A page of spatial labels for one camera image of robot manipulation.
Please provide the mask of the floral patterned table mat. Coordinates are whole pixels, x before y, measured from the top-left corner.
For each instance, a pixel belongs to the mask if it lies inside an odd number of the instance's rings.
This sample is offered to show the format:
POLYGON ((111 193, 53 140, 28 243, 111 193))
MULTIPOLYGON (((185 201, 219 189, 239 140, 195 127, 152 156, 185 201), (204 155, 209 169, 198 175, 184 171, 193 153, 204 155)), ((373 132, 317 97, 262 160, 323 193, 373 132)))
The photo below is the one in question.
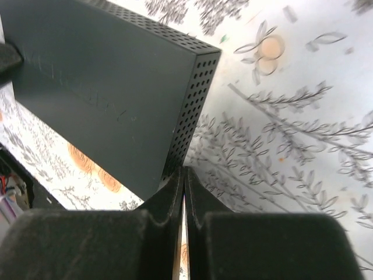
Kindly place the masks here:
MULTIPOLYGON (((371 279, 372 2, 108 2, 221 51, 174 172, 192 168, 236 213, 330 216, 371 279)), ((20 104, 12 80, 1 120, 2 144, 44 187, 28 211, 132 211, 149 199, 20 104)), ((179 279, 191 279, 186 219, 183 190, 179 279)))

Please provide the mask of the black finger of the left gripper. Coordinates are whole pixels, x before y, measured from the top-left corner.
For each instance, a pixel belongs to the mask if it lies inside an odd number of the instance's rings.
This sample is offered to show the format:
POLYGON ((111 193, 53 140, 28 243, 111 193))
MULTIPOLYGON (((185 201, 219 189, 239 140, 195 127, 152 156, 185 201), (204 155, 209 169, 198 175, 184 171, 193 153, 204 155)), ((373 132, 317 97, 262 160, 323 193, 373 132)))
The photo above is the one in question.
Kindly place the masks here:
POLYGON ((23 57, 13 45, 1 43, 1 83, 8 83, 21 67, 23 57))

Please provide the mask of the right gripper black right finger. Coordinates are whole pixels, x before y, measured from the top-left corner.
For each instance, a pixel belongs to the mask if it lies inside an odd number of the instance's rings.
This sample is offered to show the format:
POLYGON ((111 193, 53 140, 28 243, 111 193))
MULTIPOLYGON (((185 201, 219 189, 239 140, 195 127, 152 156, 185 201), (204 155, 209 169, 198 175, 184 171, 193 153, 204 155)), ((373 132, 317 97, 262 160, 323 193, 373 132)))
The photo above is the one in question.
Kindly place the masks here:
POLYGON ((184 169, 191 279, 362 279, 339 224, 318 213, 236 213, 184 169))

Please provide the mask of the black network switch box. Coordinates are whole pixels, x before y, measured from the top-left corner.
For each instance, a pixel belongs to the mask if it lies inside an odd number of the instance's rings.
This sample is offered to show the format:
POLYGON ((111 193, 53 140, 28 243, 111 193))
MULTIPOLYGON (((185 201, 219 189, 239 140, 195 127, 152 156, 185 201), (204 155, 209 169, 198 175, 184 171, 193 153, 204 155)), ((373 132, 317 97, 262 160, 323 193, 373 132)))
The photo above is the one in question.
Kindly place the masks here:
POLYGON ((108 1, 2 1, 16 100, 146 200, 183 164, 220 49, 108 1))

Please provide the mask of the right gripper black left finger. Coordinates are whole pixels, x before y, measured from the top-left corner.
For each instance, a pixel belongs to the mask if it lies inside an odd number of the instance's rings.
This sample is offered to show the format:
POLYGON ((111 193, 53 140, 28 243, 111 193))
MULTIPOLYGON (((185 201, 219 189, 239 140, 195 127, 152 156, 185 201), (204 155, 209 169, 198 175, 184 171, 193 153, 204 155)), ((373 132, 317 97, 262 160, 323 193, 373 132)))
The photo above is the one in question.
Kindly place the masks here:
POLYGON ((132 211, 31 210, 1 243, 2 279, 178 279, 184 175, 132 211))

